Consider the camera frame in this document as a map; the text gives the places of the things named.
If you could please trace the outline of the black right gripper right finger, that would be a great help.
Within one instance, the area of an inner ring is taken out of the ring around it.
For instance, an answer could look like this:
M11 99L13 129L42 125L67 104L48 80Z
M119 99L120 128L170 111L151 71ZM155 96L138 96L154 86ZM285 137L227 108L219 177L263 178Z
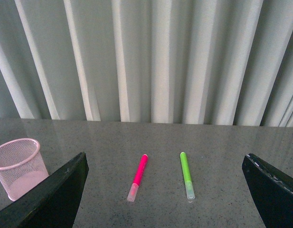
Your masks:
M293 228L293 178L250 153L242 170L267 228Z

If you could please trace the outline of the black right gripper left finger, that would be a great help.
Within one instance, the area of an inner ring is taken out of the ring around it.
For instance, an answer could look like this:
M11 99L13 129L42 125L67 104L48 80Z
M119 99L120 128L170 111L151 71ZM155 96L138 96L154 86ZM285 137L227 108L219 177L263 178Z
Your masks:
M0 211L0 228L71 228L89 167L79 153L52 175Z

